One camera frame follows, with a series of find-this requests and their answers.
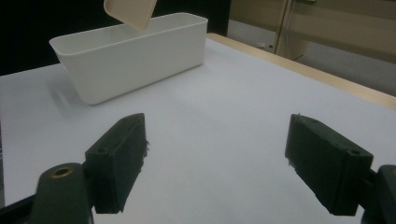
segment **white rectangular container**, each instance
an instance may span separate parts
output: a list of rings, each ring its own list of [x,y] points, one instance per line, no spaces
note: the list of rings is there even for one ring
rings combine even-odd
[[[94,105],[204,61],[207,19],[177,13],[49,41],[81,99]]]

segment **white tabletop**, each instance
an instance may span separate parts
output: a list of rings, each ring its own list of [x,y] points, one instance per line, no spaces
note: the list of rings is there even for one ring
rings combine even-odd
[[[6,204],[50,167],[84,161],[117,120],[146,115],[145,165],[123,214],[95,223],[360,223],[334,217],[284,157],[290,115],[319,119],[396,162],[396,111],[212,40],[203,65],[99,105],[84,105],[52,65],[0,77]]]

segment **white table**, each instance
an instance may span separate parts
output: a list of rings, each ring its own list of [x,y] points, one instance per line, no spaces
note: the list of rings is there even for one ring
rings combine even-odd
[[[143,112],[143,170],[124,213],[95,223],[360,223],[362,209],[330,215],[288,166],[290,115],[319,119],[372,152],[377,170],[396,163],[396,110],[252,55],[207,39],[203,65],[94,106],[59,64],[0,77],[6,204]]]

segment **table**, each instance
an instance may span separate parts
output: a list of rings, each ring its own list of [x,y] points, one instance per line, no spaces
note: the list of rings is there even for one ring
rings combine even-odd
[[[143,112],[143,170],[124,213],[94,215],[96,223],[360,223],[361,209],[330,215],[288,166],[290,115],[319,119],[369,150],[377,170],[396,162],[396,99],[208,37],[203,65],[94,106],[59,64],[0,77],[6,204],[35,193],[50,167],[83,162],[118,119]]]

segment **white plastic bin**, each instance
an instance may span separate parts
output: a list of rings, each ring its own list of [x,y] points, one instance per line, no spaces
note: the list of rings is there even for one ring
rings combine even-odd
[[[207,19],[177,13],[137,31],[126,24],[49,41],[89,105],[146,86],[204,60]]]

